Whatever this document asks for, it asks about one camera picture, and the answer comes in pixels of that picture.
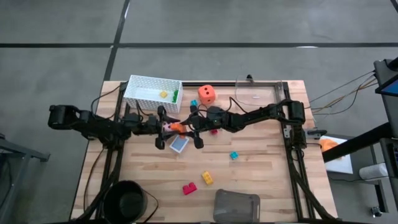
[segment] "orange toy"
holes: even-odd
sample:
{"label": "orange toy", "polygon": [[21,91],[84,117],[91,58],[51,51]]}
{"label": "orange toy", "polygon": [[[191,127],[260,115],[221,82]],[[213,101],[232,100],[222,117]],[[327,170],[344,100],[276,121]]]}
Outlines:
{"label": "orange toy", "polygon": [[216,91],[211,85],[204,85],[198,89],[199,99],[202,104],[208,105],[216,100]]}
{"label": "orange toy", "polygon": [[170,125],[170,127],[171,127],[171,130],[178,131],[179,133],[186,133],[187,132],[186,127],[184,125],[182,125],[182,124],[179,124],[179,123],[172,123]]}

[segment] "black pot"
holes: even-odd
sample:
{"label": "black pot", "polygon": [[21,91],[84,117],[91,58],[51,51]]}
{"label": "black pot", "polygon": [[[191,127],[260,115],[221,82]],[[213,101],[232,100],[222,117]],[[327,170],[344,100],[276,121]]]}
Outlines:
{"label": "black pot", "polygon": [[138,220],[146,209],[146,193],[140,185],[131,180],[114,184],[104,198],[104,217],[112,224],[132,223]]}

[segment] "blue lego brick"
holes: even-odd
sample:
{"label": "blue lego brick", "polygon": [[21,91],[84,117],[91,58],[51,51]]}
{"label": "blue lego brick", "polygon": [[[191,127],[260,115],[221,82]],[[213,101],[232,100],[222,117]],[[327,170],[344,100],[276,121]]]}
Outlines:
{"label": "blue lego brick", "polygon": [[191,106],[198,106],[198,102],[196,100],[191,100]]}
{"label": "blue lego brick", "polygon": [[230,156],[232,159],[237,159],[239,154],[237,152],[231,152]]}

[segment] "red lego brick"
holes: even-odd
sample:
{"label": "red lego brick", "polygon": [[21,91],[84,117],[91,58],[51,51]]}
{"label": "red lego brick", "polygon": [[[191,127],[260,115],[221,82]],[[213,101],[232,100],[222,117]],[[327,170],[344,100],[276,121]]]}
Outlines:
{"label": "red lego brick", "polygon": [[185,195],[188,195],[196,190],[197,190],[197,187],[195,186],[195,184],[193,182],[190,182],[188,185],[184,185],[182,187],[182,191],[184,192]]}

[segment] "white object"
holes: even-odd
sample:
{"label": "white object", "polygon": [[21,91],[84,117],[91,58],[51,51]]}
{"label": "white object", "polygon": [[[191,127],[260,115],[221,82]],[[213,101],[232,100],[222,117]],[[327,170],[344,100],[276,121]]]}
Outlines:
{"label": "white object", "polygon": [[[175,90],[178,90],[178,95],[177,101],[173,103]],[[160,96],[162,91],[167,92],[165,98]],[[157,107],[162,105],[169,113],[179,113],[182,95],[181,81],[131,75],[123,98],[131,108],[136,108],[136,101],[138,101],[143,110],[157,111]]]}
{"label": "white object", "polygon": [[363,167],[359,170],[359,176],[366,181],[379,180],[383,177],[387,177],[386,163],[375,164],[367,167]]}
{"label": "white object", "polygon": [[172,144],[170,145],[170,148],[173,149],[174,151],[181,153],[185,146],[188,144],[189,138],[181,138],[179,135],[175,137],[173,140]]}
{"label": "white object", "polygon": [[[322,136],[321,139],[330,139],[337,142],[338,144],[347,141],[346,139],[333,138],[329,136]],[[349,154],[325,163],[325,167],[327,171],[353,174],[353,166],[351,164],[351,157],[349,156]]]}

